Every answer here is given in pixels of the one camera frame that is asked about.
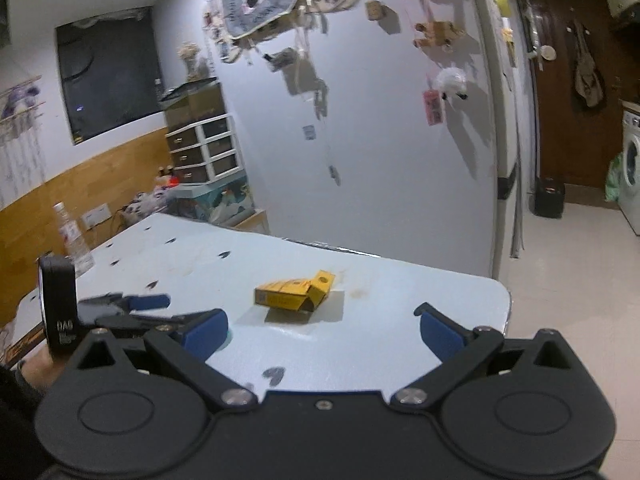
white table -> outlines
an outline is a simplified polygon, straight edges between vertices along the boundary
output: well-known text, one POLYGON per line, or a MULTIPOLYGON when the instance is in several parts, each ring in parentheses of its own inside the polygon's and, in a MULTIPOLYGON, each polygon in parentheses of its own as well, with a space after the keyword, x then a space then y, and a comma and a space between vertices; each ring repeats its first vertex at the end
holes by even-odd
MULTIPOLYGON (((508 291, 487 278, 164 214, 105 242, 94 250, 94 258, 95 267, 78 279, 78 298, 167 293, 170 307, 150 315, 225 310, 230 336, 207 363, 260 398, 270 388, 262 373, 283 367, 275 389, 381 390, 388 400, 440 363, 420 338, 417 306, 428 301, 467 328, 489 325, 501 332, 511 307, 508 291), (221 258, 225 251, 229 256, 221 258), (334 273, 336 280, 306 322, 292 322, 287 312, 254 304, 257 285, 311 277, 319 269, 334 273), (152 282, 158 284, 149 290, 152 282)), ((37 301, 31 301, 35 295, 20 304, 14 340, 39 320, 37 301)))

human hand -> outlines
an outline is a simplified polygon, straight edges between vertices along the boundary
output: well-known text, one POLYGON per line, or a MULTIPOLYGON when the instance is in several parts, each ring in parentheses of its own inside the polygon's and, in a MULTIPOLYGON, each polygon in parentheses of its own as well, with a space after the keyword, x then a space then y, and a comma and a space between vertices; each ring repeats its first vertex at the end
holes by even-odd
POLYGON ((67 358, 53 357, 49 346, 44 345, 36 354, 27 359, 20 369, 24 380, 40 392, 45 392, 62 373, 67 358))

washing machine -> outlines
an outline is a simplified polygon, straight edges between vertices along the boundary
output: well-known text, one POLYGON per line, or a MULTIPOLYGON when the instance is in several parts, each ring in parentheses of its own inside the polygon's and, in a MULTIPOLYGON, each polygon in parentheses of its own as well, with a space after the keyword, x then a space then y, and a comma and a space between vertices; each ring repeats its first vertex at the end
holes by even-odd
POLYGON ((622 178, 618 204, 636 235, 640 235, 640 114, 625 111, 622 178))

beige floor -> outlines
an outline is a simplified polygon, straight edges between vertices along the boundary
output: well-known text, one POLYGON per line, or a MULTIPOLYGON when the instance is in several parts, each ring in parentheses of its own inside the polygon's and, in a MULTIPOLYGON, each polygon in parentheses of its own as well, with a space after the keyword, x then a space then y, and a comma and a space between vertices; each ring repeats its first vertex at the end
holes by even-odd
POLYGON ((640 238, 620 211, 566 204, 559 220, 527 213, 524 239, 508 335, 561 331, 616 412, 603 473, 640 480, 640 238))

white plush toy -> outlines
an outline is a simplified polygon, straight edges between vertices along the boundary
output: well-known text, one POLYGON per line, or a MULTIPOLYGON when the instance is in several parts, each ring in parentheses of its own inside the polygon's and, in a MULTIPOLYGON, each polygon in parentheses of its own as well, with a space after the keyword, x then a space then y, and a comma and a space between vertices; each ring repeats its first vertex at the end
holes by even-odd
POLYGON ((447 100, 447 94, 455 94, 460 99, 466 99, 466 74, 461 68, 454 66, 444 68, 436 78, 435 87, 442 94, 442 100, 447 100))

